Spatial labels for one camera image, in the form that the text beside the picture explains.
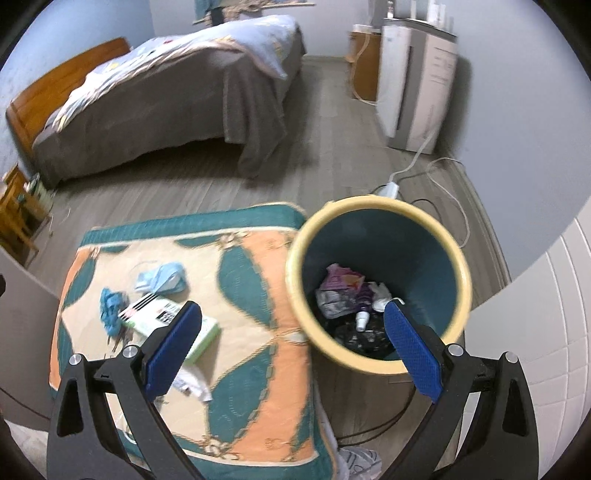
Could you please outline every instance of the wooden nightstand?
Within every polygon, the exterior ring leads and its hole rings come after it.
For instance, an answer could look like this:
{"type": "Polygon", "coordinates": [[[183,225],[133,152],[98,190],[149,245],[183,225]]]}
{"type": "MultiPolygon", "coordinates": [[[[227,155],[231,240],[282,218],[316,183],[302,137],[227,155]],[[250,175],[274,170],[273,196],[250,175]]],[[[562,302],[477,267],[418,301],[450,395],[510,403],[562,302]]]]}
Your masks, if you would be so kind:
{"type": "Polygon", "coordinates": [[[355,67],[354,77],[351,78],[351,75],[349,75],[349,81],[352,81],[355,90],[363,100],[375,102],[378,98],[378,77],[382,34],[351,32],[351,50],[350,54],[347,55],[346,60],[350,64],[351,74],[353,73],[355,60],[367,42],[367,35],[369,35],[369,43],[356,62],[357,65],[355,67]]]}

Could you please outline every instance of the cushion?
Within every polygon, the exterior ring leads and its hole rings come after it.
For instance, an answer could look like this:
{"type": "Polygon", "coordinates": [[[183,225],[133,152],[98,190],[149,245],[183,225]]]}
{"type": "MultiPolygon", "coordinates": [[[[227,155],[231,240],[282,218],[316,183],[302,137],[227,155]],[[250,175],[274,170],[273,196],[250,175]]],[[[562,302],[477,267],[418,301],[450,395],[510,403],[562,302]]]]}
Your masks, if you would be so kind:
{"type": "MultiPolygon", "coordinates": [[[[208,480],[333,479],[334,450],[318,420],[310,351],[285,286],[288,249],[305,216],[288,204],[198,213],[88,232],[61,297],[51,351],[57,391],[73,352],[116,355],[100,322],[104,287],[126,291],[137,274],[181,262],[189,288],[171,299],[193,300],[220,323],[221,334],[198,359],[213,400],[201,403],[171,388],[158,403],[176,441],[208,480]]],[[[108,395],[129,453],[125,419],[108,395]]]]}

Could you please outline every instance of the blanket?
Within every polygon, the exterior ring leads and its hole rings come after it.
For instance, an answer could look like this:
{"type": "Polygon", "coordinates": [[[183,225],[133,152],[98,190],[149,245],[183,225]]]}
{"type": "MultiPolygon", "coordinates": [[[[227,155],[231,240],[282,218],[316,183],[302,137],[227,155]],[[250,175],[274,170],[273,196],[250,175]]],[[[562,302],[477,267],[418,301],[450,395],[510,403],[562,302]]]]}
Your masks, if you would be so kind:
{"type": "Polygon", "coordinates": [[[90,72],[84,84],[72,91],[58,111],[53,127],[60,132],[78,113],[117,85],[204,48],[244,51],[262,72],[285,80],[287,74],[281,63],[291,51],[297,30],[293,17],[270,15],[224,23],[189,35],[152,38],[90,72]]]}

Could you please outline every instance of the small bottle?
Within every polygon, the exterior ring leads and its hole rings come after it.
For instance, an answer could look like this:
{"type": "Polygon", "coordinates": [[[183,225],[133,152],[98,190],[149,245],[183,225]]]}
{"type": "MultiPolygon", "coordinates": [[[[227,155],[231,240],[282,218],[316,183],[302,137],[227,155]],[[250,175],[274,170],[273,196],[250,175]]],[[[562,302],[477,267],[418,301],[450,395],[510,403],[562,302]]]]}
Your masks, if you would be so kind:
{"type": "Polygon", "coordinates": [[[361,285],[355,302],[357,304],[357,315],[355,316],[356,329],[358,332],[365,331],[365,327],[369,321],[369,312],[371,312],[371,304],[374,301],[374,292],[365,282],[361,285]]]}

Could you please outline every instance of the gray bedsheet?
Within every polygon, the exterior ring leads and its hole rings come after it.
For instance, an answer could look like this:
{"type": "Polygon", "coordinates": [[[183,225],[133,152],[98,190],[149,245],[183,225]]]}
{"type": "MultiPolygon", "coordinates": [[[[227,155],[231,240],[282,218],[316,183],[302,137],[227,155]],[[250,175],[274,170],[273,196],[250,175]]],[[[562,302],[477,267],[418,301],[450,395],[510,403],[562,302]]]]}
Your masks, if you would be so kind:
{"type": "Polygon", "coordinates": [[[272,79],[245,54],[200,50],[155,67],[89,105],[62,130],[51,119],[33,143],[33,165],[48,188],[194,140],[242,144],[238,171],[256,176],[285,136],[282,102],[305,53],[298,33],[272,79]]]}

